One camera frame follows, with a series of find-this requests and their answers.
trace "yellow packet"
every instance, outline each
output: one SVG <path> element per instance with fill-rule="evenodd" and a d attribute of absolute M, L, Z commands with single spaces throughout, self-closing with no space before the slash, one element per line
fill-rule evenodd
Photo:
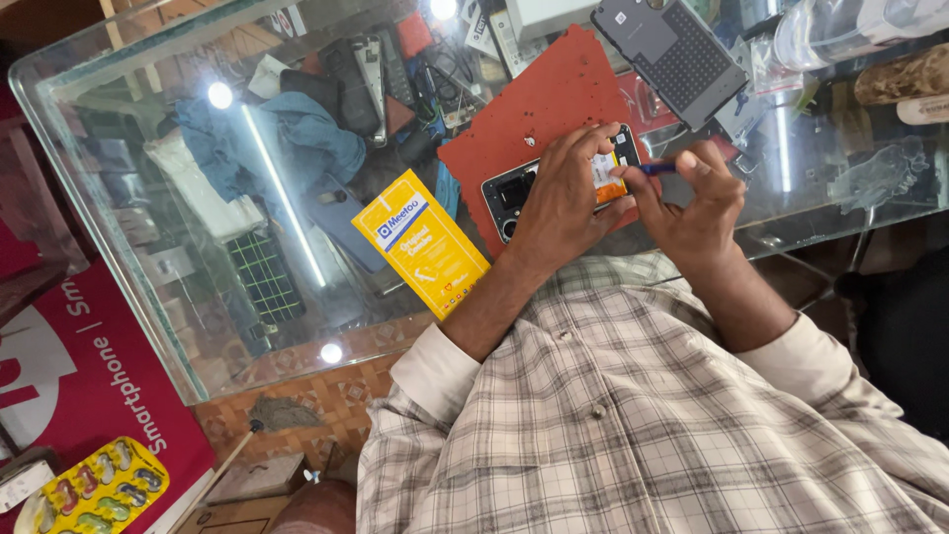
<path fill-rule="evenodd" d="M 411 169 L 352 222 L 439 319 L 491 268 Z"/>
<path fill-rule="evenodd" d="M 168 472 L 122 437 L 31 495 L 14 534 L 119 534 L 168 489 Z"/>

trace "orange repair mat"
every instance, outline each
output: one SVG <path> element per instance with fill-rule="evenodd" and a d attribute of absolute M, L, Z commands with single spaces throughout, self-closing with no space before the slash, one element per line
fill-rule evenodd
<path fill-rule="evenodd" d="M 571 25 L 474 116 L 468 131 L 438 149 L 438 157 L 461 183 L 461 198 L 492 257 L 497 258 L 505 245 L 497 235 L 481 184 L 540 158 L 550 142 L 580 126 L 629 124 L 629 113 L 593 30 Z M 534 138 L 534 146 L 525 138 Z M 646 154 L 635 135 L 634 140 L 639 153 Z M 633 208 L 612 230 L 638 218 L 639 211 Z"/>

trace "blue cloth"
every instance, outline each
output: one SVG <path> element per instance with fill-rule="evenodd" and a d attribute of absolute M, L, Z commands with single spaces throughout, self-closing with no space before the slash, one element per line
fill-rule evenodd
<path fill-rule="evenodd" d="M 252 134 L 245 109 L 260 142 Z M 335 191 L 337 183 L 352 180 L 365 159 L 363 140 L 341 130 L 322 106 L 303 93 L 281 93 L 257 107 L 235 101 L 226 109 L 198 98 L 177 102 L 175 111 L 185 144 L 221 199 L 260 195 L 285 228 L 286 208 L 260 143 L 290 200 L 300 199 L 310 188 L 317 195 Z"/>

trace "checkered shirt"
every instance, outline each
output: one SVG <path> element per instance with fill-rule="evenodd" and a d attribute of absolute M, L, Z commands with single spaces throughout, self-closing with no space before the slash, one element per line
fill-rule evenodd
<path fill-rule="evenodd" d="M 949 451 L 800 315 L 749 353 L 662 255 L 583 257 L 478 365 L 433 326 L 369 409 L 360 532 L 940 532 Z"/>

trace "man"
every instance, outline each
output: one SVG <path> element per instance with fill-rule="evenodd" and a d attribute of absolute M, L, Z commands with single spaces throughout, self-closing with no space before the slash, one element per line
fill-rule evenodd
<path fill-rule="evenodd" d="M 392 369 L 370 410 L 361 532 L 939 532 L 949 451 L 897 419 L 847 350 L 733 241 L 744 184 L 711 143 L 696 192 L 593 214 L 617 124 L 541 158 L 517 233 L 473 293 Z M 623 212 L 662 255 L 583 257 Z"/>

